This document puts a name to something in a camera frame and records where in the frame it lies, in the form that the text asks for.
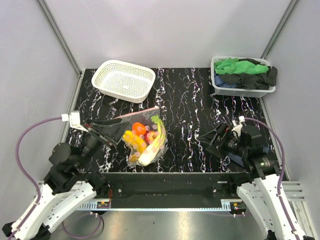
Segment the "fake yellow banana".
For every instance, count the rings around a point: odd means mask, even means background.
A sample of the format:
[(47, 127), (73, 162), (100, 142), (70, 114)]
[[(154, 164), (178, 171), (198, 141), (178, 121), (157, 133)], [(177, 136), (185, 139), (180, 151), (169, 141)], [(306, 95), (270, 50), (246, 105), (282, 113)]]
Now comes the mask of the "fake yellow banana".
[(131, 150), (128, 157), (130, 162), (136, 162), (147, 148), (147, 143), (145, 140), (131, 130), (125, 131), (122, 140)]

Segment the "fake orange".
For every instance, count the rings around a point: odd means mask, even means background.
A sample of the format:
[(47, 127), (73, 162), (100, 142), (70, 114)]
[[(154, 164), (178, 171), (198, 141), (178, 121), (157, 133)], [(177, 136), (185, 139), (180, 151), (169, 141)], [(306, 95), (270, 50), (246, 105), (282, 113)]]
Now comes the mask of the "fake orange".
[(137, 136), (143, 136), (146, 134), (147, 130), (146, 130), (146, 126), (143, 125), (142, 123), (140, 122), (135, 122), (133, 125), (132, 125), (132, 132), (134, 134), (136, 134)]

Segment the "clear zip top bag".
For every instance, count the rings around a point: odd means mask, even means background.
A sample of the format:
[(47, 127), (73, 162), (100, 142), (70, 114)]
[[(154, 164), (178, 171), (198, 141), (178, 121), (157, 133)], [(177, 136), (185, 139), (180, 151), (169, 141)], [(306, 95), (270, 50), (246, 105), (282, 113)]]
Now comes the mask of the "clear zip top bag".
[(129, 167), (146, 167), (165, 154), (167, 132), (158, 106), (128, 113), (119, 118), (128, 122), (122, 141), (130, 149), (127, 158)]

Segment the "fake red apple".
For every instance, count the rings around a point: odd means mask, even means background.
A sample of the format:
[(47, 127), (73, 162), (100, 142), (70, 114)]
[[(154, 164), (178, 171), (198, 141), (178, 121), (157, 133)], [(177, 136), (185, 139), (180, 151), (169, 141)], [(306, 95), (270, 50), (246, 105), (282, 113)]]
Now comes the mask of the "fake red apple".
[(153, 143), (153, 141), (157, 138), (158, 135), (158, 131), (147, 131), (144, 135), (144, 140), (147, 143), (147, 145), (150, 145)]

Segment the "fake green celery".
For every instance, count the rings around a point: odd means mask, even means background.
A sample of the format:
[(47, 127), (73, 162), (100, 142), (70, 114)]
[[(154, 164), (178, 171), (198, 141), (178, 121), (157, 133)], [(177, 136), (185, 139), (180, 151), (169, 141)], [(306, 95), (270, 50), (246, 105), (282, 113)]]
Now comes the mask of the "fake green celery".
[(160, 117), (154, 115), (151, 117), (151, 121), (157, 126), (158, 135), (138, 158), (138, 165), (143, 167), (146, 167), (157, 160), (157, 155), (164, 149), (167, 138), (165, 126)]

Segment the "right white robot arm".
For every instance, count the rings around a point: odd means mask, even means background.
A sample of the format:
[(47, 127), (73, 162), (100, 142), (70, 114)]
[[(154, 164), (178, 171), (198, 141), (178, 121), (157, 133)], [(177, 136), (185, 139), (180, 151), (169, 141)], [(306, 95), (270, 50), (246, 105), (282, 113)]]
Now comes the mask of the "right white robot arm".
[(242, 160), (246, 173), (230, 177), (227, 192), (244, 202), (264, 239), (309, 240), (284, 192), (278, 161), (264, 150), (261, 138), (256, 126), (222, 123), (199, 140), (218, 158), (232, 154)]

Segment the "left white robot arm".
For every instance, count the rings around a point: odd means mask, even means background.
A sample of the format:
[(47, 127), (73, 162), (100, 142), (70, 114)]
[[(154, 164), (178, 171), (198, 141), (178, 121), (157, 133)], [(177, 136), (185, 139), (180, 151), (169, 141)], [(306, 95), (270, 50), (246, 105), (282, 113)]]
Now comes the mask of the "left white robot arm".
[(48, 240), (58, 225), (84, 202), (95, 197), (111, 195), (110, 182), (98, 171), (81, 175), (101, 145), (116, 146), (122, 139), (129, 122), (121, 118), (103, 121), (71, 123), (86, 133), (79, 147), (58, 143), (52, 150), (49, 172), (39, 186), (23, 167), (20, 160), (20, 145), (23, 137), (37, 124), (25, 130), (15, 147), (15, 160), (22, 173), (35, 186), (36, 196), (26, 211), (14, 222), (6, 223), (2, 231), (8, 239)]

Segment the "dark blue cloth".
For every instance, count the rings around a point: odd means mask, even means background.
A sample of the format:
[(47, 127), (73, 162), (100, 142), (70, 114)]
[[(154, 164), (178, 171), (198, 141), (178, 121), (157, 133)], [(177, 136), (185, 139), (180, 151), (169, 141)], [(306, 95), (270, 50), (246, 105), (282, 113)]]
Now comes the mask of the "dark blue cloth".
[(232, 154), (232, 153), (228, 153), (228, 154), (227, 154), (227, 157), (228, 157), (232, 162), (234, 162), (235, 164), (237, 164), (238, 166), (241, 166), (242, 168), (245, 167), (244, 162), (243, 162), (243, 159), (242, 159), (240, 156), (237, 156), (237, 155)]

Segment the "white empty plastic basket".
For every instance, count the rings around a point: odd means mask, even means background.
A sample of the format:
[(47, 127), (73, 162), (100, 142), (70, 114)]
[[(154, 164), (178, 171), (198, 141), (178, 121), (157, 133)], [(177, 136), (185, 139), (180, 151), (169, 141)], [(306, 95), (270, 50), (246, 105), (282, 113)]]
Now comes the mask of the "white empty plastic basket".
[(155, 79), (156, 74), (150, 68), (107, 60), (95, 71), (91, 83), (106, 96), (140, 104), (149, 95)]

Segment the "blue checkered cloth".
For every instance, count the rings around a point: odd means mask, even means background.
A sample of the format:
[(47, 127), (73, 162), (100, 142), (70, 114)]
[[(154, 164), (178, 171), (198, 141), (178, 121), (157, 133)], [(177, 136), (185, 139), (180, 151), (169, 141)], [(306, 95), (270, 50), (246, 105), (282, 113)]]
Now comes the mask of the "blue checkered cloth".
[(214, 76), (214, 84), (220, 88), (236, 88), (236, 84), (225, 83), (219, 75)]

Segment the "white basket with cloths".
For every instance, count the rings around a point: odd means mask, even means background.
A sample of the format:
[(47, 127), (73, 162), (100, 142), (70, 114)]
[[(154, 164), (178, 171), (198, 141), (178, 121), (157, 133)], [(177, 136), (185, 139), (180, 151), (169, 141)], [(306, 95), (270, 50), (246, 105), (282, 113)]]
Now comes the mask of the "white basket with cloths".
[(276, 90), (278, 69), (261, 58), (214, 56), (211, 81), (220, 96), (261, 98)]

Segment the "green cloth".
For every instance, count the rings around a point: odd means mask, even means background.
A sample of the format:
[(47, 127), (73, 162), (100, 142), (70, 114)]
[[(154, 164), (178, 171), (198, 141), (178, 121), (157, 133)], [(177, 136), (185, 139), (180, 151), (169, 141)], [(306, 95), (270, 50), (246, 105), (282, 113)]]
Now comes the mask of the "green cloth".
[(213, 64), (214, 70), (218, 75), (231, 74), (264, 74), (267, 73), (269, 67), (261, 64), (260, 61), (252, 58), (227, 58), (219, 60)]

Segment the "black cloth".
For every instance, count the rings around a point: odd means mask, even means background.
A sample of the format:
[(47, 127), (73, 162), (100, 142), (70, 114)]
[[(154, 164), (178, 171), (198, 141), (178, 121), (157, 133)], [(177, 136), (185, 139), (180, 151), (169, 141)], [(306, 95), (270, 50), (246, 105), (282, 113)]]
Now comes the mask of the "black cloth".
[(278, 77), (278, 69), (275, 66), (268, 66), (268, 68), (267, 73), (260, 74), (216, 74), (219, 75), (225, 83), (230, 85), (236, 84), (236, 88), (238, 89), (266, 91), (276, 85)]

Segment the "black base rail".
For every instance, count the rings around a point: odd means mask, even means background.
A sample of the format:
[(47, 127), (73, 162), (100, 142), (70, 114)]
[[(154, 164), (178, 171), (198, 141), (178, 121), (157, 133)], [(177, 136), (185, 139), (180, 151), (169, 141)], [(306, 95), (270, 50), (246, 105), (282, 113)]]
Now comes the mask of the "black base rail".
[(111, 172), (112, 210), (210, 210), (221, 200), (237, 199), (236, 185), (249, 182), (249, 173), (129, 173)]

